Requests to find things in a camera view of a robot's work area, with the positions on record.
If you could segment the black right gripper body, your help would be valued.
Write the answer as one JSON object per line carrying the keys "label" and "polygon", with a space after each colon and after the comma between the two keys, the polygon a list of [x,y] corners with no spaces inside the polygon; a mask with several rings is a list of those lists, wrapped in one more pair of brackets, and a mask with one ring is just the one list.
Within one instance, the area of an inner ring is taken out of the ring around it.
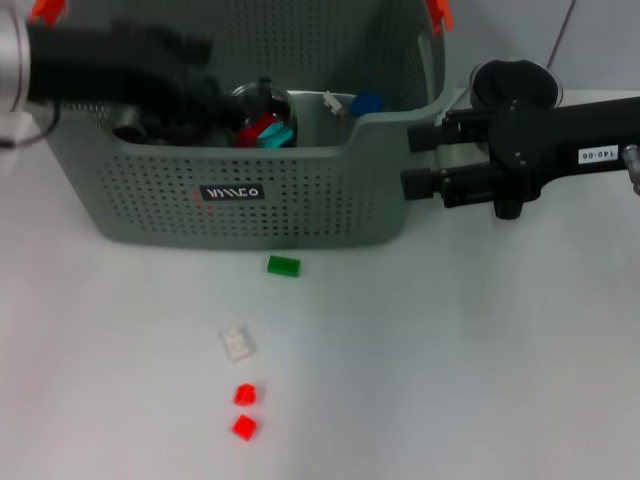
{"label": "black right gripper body", "polygon": [[639,192],[637,97],[556,109],[505,107],[487,134],[503,169],[499,199],[529,202],[561,177],[625,170]]}

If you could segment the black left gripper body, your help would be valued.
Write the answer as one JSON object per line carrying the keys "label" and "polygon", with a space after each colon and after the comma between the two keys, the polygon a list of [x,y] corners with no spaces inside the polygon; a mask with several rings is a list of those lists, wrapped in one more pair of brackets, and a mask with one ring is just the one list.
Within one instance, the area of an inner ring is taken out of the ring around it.
{"label": "black left gripper body", "polygon": [[167,46],[168,32],[133,22],[106,30],[31,25],[29,100],[196,108],[195,63]]}

